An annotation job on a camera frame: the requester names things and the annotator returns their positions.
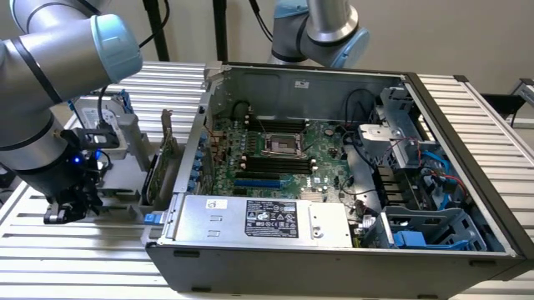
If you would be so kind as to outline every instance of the power supply label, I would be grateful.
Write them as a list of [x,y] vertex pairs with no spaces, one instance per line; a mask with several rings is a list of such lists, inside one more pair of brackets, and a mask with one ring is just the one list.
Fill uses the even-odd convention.
[[244,233],[266,238],[299,237],[295,202],[247,200]]

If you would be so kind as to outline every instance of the white wall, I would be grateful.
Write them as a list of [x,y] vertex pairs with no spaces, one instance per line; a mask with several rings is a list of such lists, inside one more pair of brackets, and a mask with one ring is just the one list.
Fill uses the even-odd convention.
[[[483,92],[505,93],[534,77],[534,0],[350,0],[371,42],[356,67],[427,74],[463,74]],[[211,0],[170,0],[166,28],[171,59],[216,59]],[[272,26],[275,0],[259,0]],[[8,0],[0,0],[0,38],[17,35]],[[149,34],[141,0],[115,0],[108,12],[128,22],[136,38]],[[264,62],[271,46],[247,0],[228,0],[230,60]],[[155,60],[153,45],[143,49]]]

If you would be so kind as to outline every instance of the black post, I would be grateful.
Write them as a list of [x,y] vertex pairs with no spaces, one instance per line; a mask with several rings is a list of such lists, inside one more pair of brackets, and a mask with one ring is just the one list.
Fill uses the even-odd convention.
[[[159,3],[157,0],[143,0],[143,4],[148,14],[149,28],[153,34],[162,27],[162,16],[159,15]],[[159,34],[153,37],[153,43],[156,45],[159,61],[171,61],[168,57],[166,32],[163,29],[159,32]]]
[[212,0],[215,21],[216,60],[228,61],[228,45],[226,42],[226,0]]

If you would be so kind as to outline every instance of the gray robot arm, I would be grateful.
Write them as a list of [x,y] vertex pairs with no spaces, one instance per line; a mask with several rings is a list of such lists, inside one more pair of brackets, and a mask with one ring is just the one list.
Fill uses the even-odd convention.
[[270,63],[351,68],[368,43],[347,0],[278,0]]
[[99,15],[107,2],[9,2],[25,35],[0,41],[0,163],[44,193],[45,223],[83,219],[101,205],[95,156],[64,136],[49,107],[116,83],[143,64],[125,23]]

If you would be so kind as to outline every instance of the slotted aluminum rail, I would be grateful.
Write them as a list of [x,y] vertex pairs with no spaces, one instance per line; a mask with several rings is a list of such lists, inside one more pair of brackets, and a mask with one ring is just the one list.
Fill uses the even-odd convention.
[[[162,137],[160,110],[172,108],[172,126],[186,142],[202,94],[203,64],[145,63],[141,72],[111,85],[125,88],[141,129]],[[517,218],[534,236],[534,170],[514,136],[497,125],[473,92],[449,76],[422,76],[469,149]],[[151,263],[139,237],[143,225],[109,220],[43,225],[47,202],[24,183],[0,210],[0,298],[11,299],[236,299],[178,294]],[[531,300],[534,272],[509,282],[486,281],[454,300]],[[272,299],[242,296],[242,299]],[[310,299],[278,297],[278,299]]]

